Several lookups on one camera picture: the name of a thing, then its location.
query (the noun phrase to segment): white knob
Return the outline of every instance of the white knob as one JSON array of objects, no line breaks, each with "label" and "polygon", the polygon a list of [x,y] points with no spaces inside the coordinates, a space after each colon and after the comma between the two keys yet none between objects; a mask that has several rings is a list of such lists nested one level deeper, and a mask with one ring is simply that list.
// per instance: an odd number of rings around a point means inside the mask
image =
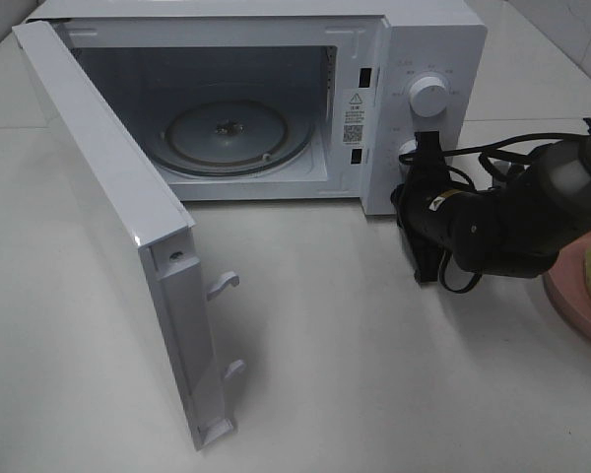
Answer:
[{"label": "white knob", "polygon": [[428,118],[443,111],[449,102],[444,81],[437,76],[424,76],[410,88],[410,105],[416,115]]}]

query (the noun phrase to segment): warning label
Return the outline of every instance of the warning label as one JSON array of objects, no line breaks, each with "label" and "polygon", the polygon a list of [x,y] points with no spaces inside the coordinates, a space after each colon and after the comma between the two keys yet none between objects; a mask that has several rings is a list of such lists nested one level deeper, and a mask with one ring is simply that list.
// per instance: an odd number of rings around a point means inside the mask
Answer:
[{"label": "warning label", "polygon": [[343,141],[347,145],[359,145],[363,141],[367,97],[364,91],[346,91],[345,97]]}]

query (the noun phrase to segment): white microwave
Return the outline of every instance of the white microwave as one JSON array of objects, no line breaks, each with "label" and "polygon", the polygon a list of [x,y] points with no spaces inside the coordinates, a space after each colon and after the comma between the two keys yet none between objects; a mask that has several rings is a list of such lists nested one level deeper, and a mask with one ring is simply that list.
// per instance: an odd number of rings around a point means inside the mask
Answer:
[{"label": "white microwave", "polygon": [[393,213],[399,150],[417,131],[456,145],[486,36],[462,0],[46,0],[14,31],[197,448],[232,429],[206,301],[237,279],[204,286],[180,200]]}]

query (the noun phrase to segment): sticker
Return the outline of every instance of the sticker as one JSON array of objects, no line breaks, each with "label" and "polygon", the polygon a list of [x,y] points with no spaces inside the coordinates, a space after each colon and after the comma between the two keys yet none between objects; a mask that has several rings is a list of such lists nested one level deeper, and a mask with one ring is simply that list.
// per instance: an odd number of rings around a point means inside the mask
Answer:
[{"label": "sticker", "polygon": [[358,146],[365,141],[366,119],[369,108],[369,91],[351,89],[344,91],[343,139],[346,145]]},{"label": "sticker", "polygon": [[442,203],[444,203],[444,201],[446,199],[448,199],[450,196],[457,194],[459,192],[462,192],[462,191],[459,189],[449,189],[445,192],[442,192],[440,195],[438,195],[437,197],[435,197],[431,201],[431,203],[429,204],[429,209],[432,210],[433,212],[435,212],[438,209],[438,207],[440,205],[442,205]]}]

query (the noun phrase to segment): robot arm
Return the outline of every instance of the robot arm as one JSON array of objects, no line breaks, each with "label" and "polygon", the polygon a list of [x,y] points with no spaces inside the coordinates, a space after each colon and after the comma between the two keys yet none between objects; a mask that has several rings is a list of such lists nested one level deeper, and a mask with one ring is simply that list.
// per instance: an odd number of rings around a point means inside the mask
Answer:
[{"label": "robot arm", "polygon": [[[501,148],[519,141],[559,138],[552,145],[517,155]],[[446,156],[482,152],[480,163],[503,187],[484,191]],[[503,175],[489,158],[515,163]],[[417,133],[416,152],[401,157],[410,165],[406,182],[392,194],[399,226],[419,283],[439,280],[452,256],[475,273],[533,278],[552,267],[561,248],[591,230],[591,135],[542,134],[486,147],[442,152],[437,132]],[[451,178],[454,171],[466,182]]]}]

